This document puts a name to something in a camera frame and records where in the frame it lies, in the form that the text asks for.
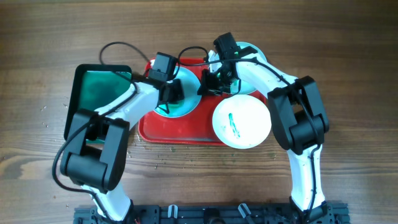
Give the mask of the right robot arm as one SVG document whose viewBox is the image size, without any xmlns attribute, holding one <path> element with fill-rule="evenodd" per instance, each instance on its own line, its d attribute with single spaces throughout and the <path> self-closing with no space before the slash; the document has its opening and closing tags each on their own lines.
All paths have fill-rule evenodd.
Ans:
<svg viewBox="0 0 398 224">
<path fill-rule="evenodd" d="M 238 45 L 231 33 L 217 37 L 205 60 L 199 95 L 230 93 L 239 80 L 267 99 L 274 137 L 288 152 L 292 172 L 292 203 L 303 222 L 320 217 L 325 197 L 320 180 L 320 153 L 329 130 L 315 80 L 297 78 L 271 65 L 252 45 Z"/>
</svg>

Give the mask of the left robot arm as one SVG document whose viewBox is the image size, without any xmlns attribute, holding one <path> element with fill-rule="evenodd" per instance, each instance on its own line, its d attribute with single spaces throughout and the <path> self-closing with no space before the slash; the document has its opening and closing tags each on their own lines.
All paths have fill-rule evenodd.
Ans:
<svg viewBox="0 0 398 224">
<path fill-rule="evenodd" d="M 91 222 L 138 223 L 133 202 L 120 183 L 129 132 L 159 105 L 183 99 L 178 63 L 177 58 L 158 53 L 147 74 L 131 77 L 129 88 L 114 101 L 73 115 L 52 171 L 69 177 L 77 185 L 75 192 L 91 195 L 99 213 L 90 214 Z"/>
</svg>

